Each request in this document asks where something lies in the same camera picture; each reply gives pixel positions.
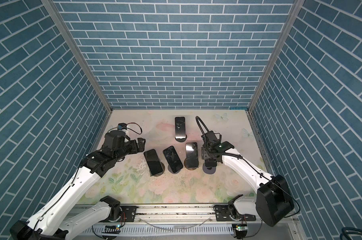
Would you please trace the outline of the purple metal phone stand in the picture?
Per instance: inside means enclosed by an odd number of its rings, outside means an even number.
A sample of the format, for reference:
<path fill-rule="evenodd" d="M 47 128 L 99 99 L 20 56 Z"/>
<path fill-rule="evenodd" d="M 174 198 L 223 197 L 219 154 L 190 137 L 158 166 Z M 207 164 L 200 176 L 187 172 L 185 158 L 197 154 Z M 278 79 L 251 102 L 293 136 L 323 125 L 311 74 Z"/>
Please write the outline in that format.
<path fill-rule="evenodd" d="M 216 172 L 217 164 L 204 163 L 203 172 L 208 175 L 213 175 Z"/>

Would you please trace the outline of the wooden base phone stand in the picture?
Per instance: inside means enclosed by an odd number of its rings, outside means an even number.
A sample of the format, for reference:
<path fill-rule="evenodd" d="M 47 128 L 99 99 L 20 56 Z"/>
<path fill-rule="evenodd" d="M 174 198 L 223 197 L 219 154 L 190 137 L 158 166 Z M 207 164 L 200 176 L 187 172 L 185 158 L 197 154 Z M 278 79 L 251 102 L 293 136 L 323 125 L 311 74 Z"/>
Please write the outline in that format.
<path fill-rule="evenodd" d="M 199 163 L 184 162 L 184 166 L 187 170 L 193 171 L 199 167 Z"/>

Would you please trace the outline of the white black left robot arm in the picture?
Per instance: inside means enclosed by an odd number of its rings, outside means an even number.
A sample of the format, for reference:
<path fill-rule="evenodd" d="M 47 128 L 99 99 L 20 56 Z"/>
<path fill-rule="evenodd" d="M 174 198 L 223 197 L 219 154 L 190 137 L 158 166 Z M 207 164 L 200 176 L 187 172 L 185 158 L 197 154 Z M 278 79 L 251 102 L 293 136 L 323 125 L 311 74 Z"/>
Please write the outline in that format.
<path fill-rule="evenodd" d="M 111 196 L 101 198 L 94 206 L 68 220 L 67 214 L 80 198 L 115 164 L 128 155 L 142 153 L 146 140 L 130 139 L 127 131 L 106 133 L 101 149 L 87 154 L 75 174 L 39 211 L 27 221 L 17 221 L 10 229 L 14 240 L 72 240 L 100 221 L 122 219 L 120 201 Z"/>

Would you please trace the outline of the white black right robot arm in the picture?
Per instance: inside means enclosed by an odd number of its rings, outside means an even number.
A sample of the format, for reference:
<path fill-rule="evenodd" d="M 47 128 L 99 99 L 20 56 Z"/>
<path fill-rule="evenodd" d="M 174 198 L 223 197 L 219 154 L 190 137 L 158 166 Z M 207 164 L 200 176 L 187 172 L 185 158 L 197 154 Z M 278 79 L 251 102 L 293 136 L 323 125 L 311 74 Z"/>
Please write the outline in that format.
<path fill-rule="evenodd" d="M 242 177 L 256 192 L 255 200 L 238 197 L 233 205 L 240 215 L 258 215 L 268 226 L 275 226 L 294 209 L 286 179 L 272 176 L 242 157 L 229 142 L 221 142 L 213 131 L 202 134 L 202 156 L 223 163 Z"/>

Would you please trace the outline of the black stand far left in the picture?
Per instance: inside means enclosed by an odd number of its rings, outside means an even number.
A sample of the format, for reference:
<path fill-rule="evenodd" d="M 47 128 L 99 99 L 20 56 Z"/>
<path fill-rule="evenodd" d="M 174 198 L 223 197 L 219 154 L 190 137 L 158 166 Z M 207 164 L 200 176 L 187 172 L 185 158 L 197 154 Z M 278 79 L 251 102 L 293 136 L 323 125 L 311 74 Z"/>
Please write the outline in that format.
<path fill-rule="evenodd" d="M 151 174 L 151 177 L 159 177 L 164 173 L 164 170 Z"/>

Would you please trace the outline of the right controller board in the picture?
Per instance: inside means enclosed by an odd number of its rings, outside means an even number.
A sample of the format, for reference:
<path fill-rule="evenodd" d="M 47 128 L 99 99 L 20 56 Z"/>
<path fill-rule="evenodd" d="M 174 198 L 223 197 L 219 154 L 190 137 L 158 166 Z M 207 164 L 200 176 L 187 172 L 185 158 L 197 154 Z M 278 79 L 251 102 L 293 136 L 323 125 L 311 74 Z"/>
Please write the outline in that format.
<path fill-rule="evenodd" d="M 247 232 L 248 226 L 245 224 L 237 224 L 237 225 L 235 225 L 235 231 L 236 232 Z"/>

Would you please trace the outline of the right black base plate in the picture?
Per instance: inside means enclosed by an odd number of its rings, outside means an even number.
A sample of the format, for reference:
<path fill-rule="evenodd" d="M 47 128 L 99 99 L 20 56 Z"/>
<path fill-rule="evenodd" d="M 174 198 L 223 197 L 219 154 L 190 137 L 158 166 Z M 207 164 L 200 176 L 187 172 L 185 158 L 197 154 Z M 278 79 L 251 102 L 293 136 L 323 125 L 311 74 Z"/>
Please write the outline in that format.
<path fill-rule="evenodd" d="M 225 205 L 214 205 L 213 210 L 217 222 L 254 222 L 256 221 L 255 215 L 239 214 L 233 206 Z"/>

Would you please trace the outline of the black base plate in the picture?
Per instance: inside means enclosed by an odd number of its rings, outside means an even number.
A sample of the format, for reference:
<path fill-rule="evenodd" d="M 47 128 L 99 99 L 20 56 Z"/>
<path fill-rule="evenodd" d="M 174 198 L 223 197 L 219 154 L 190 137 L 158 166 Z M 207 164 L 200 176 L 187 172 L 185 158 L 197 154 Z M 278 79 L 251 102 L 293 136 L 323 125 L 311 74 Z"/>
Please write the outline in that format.
<path fill-rule="evenodd" d="M 217 222 L 254 222 L 256 221 L 255 215 L 239 214 L 233 206 L 225 205 L 214 205 L 213 210 Z"/>
<path fill-rule="evenodd" d="M 133 223 L 135 221 L 138 206 L 123 205 L 120 206 L 122 223 Z"/>

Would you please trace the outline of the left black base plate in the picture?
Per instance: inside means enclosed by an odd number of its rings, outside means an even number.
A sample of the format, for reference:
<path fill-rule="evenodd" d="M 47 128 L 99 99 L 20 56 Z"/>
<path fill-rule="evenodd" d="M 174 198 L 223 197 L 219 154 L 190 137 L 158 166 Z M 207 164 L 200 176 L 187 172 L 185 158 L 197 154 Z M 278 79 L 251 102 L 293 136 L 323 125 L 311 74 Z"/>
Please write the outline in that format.
<path fill-rule="evenodd" d="M 138 206 L 123 205 L 120 206 L 122 223 L 133 223 L 135 221 Z"/>

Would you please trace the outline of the aluminium mounting rail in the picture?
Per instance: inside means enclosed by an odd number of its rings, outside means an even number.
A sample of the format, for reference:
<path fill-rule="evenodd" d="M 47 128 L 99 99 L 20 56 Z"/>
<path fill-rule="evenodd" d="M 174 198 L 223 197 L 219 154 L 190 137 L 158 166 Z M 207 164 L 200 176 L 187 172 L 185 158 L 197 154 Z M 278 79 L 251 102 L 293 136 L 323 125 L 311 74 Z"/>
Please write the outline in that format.
<path fill-rule="evenodd" d="M 216 221 L 214 205 L 225 204 L 137 204 L 138 206 L 135 221 L 133 223 L 150 224 L 192 224 L 207 220 L 209 223 L 219 223 Z M 261 218 L 254 210 L 247 210 L 245 214 L 255 215 L 256 221 Z"/>

